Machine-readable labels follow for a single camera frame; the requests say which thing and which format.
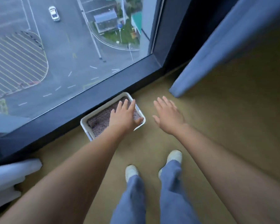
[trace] glass pane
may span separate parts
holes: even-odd
[[[156,1],[0,0],[0,133],[147,56]]]

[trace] forearm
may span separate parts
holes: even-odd
[[[239,223],[280,223],[280,183],[184,124],[183,144]]]
[[[83,223],[122,138],[107,128],[29,190],[0,223]]]

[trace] blue curtain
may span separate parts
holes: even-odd
[[[280,0],[238,0],[173,83],[170,93],[180,97],[278,19]]]

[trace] person's left hand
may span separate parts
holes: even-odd
[[[142,117],[138,118],[137,120],[134,120],[133,118],[133,113],[136,105],[135,99],[131,102],[129,108],[127,108],[127,103],[127,99],[123,104],[120,101],[118,103],[116,111],[114,109],[111,111],[109,121],[109,127],[115,127],[123,134],[132,132],[143,121]]]

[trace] parking lot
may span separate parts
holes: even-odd
[[[89,22],[94,21],[93,16],[108,12],[116,6],[115,0],[80,0]]]
[[[29,29],[23,0],[0,0],[0,36]]]
[[[47,70],[37,34],[18,32],[0,37],[0,97],[39,83]]]

